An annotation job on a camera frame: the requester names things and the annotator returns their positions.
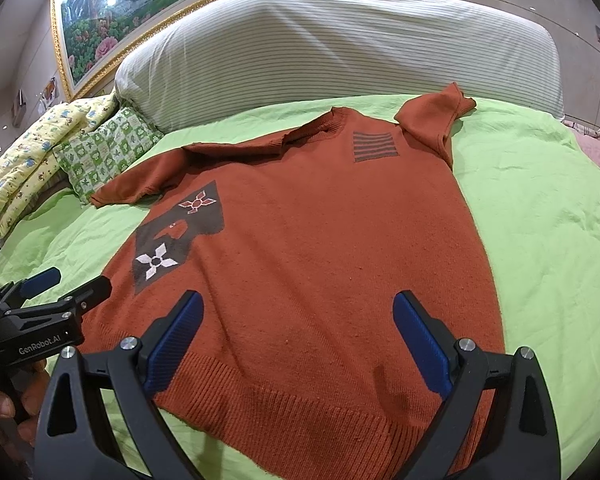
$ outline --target ribbed hem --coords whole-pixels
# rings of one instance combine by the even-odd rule
[[[80,347],[84,353],[113,348],[129,335],[99,324],[89,329],[98,337]],[[155,401],[286,480],[390,480],[426,430],[252,384],[192,352]],[[454,469],[468,465],[483,427],[474,420]]]

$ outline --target bed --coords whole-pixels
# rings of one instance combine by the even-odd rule
[[[183,34],[192,29],[183,20],[179,30],[165,30],[122,64],[119,98],[166,133],[136,164],[192,142],[234,143],[295,127],[331,106],[392,120],[405,100],[458,81],[476,98],[477,109],[452,129],[454,175],[490,260],[507,352],[526,345],[538,354],[557,417],[562,476],[568,478],[600,437],[600,168],[559,121],[562,93],[551,38],[521,18],[455,0],[325,0],[323,6],[318,0],[286,5],[264,0],[261,7],[255,1],[262,0],[213,4],[231,9],[242,4],[246,12],[250,2],[246,14],[224,13],[222,27],[210,22],[218,8],[209,5],[188,18],[198,27],[207,23],[206,34]],[[245,16],[255,23],[284,22],[286,39],[298,40],[298,56],[311,61],[289,67],[283,63],[288,52],[259,51],[256,27],[240,26]],[[340,28],[325,27],[328,16]],[[507,27],[508,46],[496,43],[494,20]],[[312,30],[313,22],[322,25]],[[360,24],[378,33],[370,40]],[[220,41],[229,30],[240,45],[251,39],[248,62],[224,62],[234,59],[230,42]],[[285,38],[275,27],[269,30]],[[341,32],[335,38],[334,30]],[[270,40],[261,36],[263,43]],[[391,44],[398,37],[400,48],[397,43],[382,52],[375,48],[371,57],[366,48],[351,49],[365,41]],[[198,41],[195,55],[174,63],[185,45],[190,49],[189,40]],[[473,69],[465,62],[471,56],[480,59]],[[361,70],[371,63],[373,69],[353,70],[356,63]],[[193,76],[178,75],[183,64]],[[330,72],[324,71],[327,65]],[[272,77],[280,70],[286,70],[284,80]],[[60,190],[12,229],[0,251],[0,285],[55,266],[62,282],[35,303],[55,300],[100,273],[151,202],[95,209],[71,189]],[[105,399],[125,459],[143,470],[114,397]],[[272,476],[212,436],[163,415],[206,478]]]

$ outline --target pink bedding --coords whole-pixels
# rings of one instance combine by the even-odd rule
[[[571,129],[573,135],[576,137],[576,141],[580,146],[580,149],[587,155],[597,166],[600,167],[600,137],[593,137],[581,133],[579,130],[589,130],[580,124],[573,123],[573,126],[569,124],[570,121],[564,121],[564,124]]]

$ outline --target white shuriken emblem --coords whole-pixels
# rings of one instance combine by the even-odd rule
[[[136,258],[141,264],[149,265],[149,270],[146,272],[145,281],[148,281],[149,278],[155,275],[158,267],[171,267],[177,265],[176,260],[172,260],[171,258],[163,258],[163,256],[167,253],[167,248],[164,244],[160,244],[155,250],[155,256],[151,257],[148,254],[140,254]]]
[[[200,209],[202,206],[215,204],[216,202],[217,200],[214,200],[213,198],[207,198],[206,192],[202,190],[196,195],[195,200],[187,200],[186,202],[178,205],[180,207],[188,207],[189,210],[187,211],[187,214],[190,215],[191,213],[197,213],[198,209]]]

